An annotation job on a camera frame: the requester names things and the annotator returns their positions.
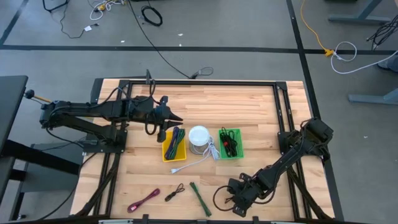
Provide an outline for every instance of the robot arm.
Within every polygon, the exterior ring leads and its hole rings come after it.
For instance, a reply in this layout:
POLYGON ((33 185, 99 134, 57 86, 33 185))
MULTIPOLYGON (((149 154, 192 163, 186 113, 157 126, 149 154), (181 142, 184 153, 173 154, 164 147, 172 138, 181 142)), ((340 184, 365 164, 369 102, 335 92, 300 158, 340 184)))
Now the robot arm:
POLYGON ((265 199, 271 193, 274 194, 279 177, 302 156, 311 153, 314 149, 327 151, 325 146, 332 136, 333 130, 320 119, 311 119, 300 132, 289 133, 282 144, 290 149, 273 165, 260 169, 252 177, 242 173, 239 176, 242 181, 229 180, 227 191, 233 195, 231 197, 235 203, 233 212, 245 217, 247 209, 253 203, 270 202, 273 196, 266 202, 256 202, 256 199, 265 199))

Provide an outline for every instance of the concrete floor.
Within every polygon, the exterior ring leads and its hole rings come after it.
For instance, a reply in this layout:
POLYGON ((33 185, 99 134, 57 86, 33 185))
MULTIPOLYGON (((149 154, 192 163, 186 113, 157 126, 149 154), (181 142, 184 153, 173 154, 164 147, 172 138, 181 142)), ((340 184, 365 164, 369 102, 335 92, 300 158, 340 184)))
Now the concrete floor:
MULTIPOLYGON (((63 0, 47 1, 58 4, 63 0)), ((0 0, 0 33, 6 29, 22 0, 0 0)), ((320 34, 323 44, 334 48, 350 41, 360 50, 369 50, 365 39, 377 28, 328 22, 332 13, 354 13, 365 1, 334 2, 307 0, 307 22, 320 34)), ((172 0, 152 1, 164 18, 161 27, 143 28, 157 46, 178 47, 269 47, 297 48, 286 2, 280 0, 172 0)), ((313 34, 300 21, 301 0, 293 0, 305 49, 320 49, 313 34)), ((145 2, 134 2, 136 13, 145 2)), ((65 31, 79 34, 92 24, 86 1, 71 0, 65 31)), ((42 9, 41 0, 29 0, 4 44, 40 46, 150 46, 128 7, 113 6, 99 20, 99 27, 69 39, 52 15, 42 9)), ((384 0, 375 16, 393 18, 398 12, 394 0, 384 0)), ((398 35, 380 46, 396 50, 398 35)), ((187 74, 212 66, 211 79, 304 80, 298 54, 258 52, 162 52, 173 65, 187 74)), ((398 74, 371 67, 351 75, 339 75, 323 55, 306 55, 322 119, 335 130, 330 143, 335 178, 345 220, 365 223, 396 223, 398 209, 397 106, 355 104, 349 93, 383 95, 398 87, 398 74)), ((359 55, 351 63, 336 62, 339 70, 352 70, 386 56, 359 55)), ((143 75, 149 69, 154 78, 182 78, 156 52, 89 50, 0 50, 0 75, 27 75, 28 89, 47 98, 88 101, 95 78, 143 75)), ((10 139, 29 145, 58 142, 40 129, 40 107, 23 100, 10 139)), ((66 128, 56 134, 79 139, 82 133, 66 128)), ((25 196, 21 212, 39 218, 69 192, 31 193, 25 196)), ((0 221, 7 221, 12 190, 0 207, 0 221)), ((52 217, 65 217, 71 200, 52 217)))

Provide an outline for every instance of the black plug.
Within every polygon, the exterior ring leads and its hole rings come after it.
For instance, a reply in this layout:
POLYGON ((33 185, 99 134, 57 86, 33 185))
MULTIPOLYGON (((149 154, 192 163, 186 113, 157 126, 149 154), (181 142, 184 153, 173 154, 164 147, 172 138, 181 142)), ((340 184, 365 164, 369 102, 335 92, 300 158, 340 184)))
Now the black plug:
POLYGON ((198 76, 198 74, 195 73, 195 74, 191 75, 191 77, 189 77, 189 79, 197 79, 197 76, 198 76))

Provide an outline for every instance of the table leg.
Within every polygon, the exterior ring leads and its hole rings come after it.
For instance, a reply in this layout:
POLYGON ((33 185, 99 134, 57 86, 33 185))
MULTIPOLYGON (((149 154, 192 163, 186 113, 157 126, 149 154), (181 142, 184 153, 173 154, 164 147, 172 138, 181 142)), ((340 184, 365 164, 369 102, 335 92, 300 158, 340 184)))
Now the table leg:
POLYGON ((373 95, 348 95, 348 100, 353 103, 379 103, 386 105, 398 105, 398 88, 384 96, 373 95))
POLYGON ((381 0, 369 0, 368 5, 355 16, 352 15, 330 15, 329 21, 332 22, 355 22, 361 24, 385 24, 391 20, 388 17, 369 16, 374 8, 381 2, 381 0))

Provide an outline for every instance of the wooden tabletop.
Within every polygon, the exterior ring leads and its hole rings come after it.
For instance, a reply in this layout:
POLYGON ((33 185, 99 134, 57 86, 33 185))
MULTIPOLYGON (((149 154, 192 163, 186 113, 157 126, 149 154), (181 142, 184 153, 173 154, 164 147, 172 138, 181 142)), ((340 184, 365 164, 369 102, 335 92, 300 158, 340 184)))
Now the wooden tabletop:
MULTIPOLYGON (((104 100, 118 83, 118 79, 105 79, 100 100, 104 100)), ((310 118, 305 89, 302 82, 287 82, 287 86, 294 123, 296 129, 299 129, 299 124, 310 118)), ((149 94, 148 86, 134 85, 132 89, 132 96, 149 94)), ((214 137, 216 146, 219 145, 218 130, 222 126, 239 128, 243 138, 244 159, 215 162, 208 158, 204 162, 171 174, 171 168, 198 161, 201 156, 194 155, 187 149, 186 161, 162 162, 162 148, 156 141, 156 135, 148 136, 143 124, 130 123, 127 128, 126 150, 121 156, 118 170, 112 218, 142 218, 143 214, 149 214, 150 218, 155 219, 252 220, 253 216, 258 216, 260 220, 293 220, 286 174, 281 176, 277 184, 273 201, 267 205, 253 204, 245 218, 232 212, 221 212, 212 202, 214 191, 219 186, 227 185, 229 178, 238 179, 242 172, 253 175, 280 157, 276 135, 279 127, 271 87, 157 85, 154 98, 159 100, 163 95, 169 96, 168 106, 177 116, 184 119, 182 128, 185 128, 187 133, 192 127, 203 125, 214 137), (197 196, 189 186, 190 182, 197 185, 199 193, 212 212, 211 217, 205 216, 197 196), (180 183, 184 184, 185 191, 165 202, 164 198, 180 183), (148 200, 135 212, 127 212, 130 204, 143 199, 156 188, 160 189, 160 195, 148 200)), ((284 105, 282 93, 280 95, 281 103, 284 105)), ((283 114, 284 120, 287 121, 285 111, 283 114)), ((94 122, 100 125, 108 124, 99 118, 94 122)), ((96 155, 81 169, 71 213, 79 211, 97 188, 103 156, 96 155)), ((302 164, 308 191, 319 206, 329 216, 334 217, 321 160, 315 156, 305 156, 302 158, 302 164)), ((101 213, 104 212, 107 191, 105 190, 102 200, 101 213)), ((217 195, 216 202, 220 207, 229 208, 232 202, 223 203, 229 196, 222 190, 217 195)), ((301 216, 304 217, 300 194, 298 202, 301 216)))

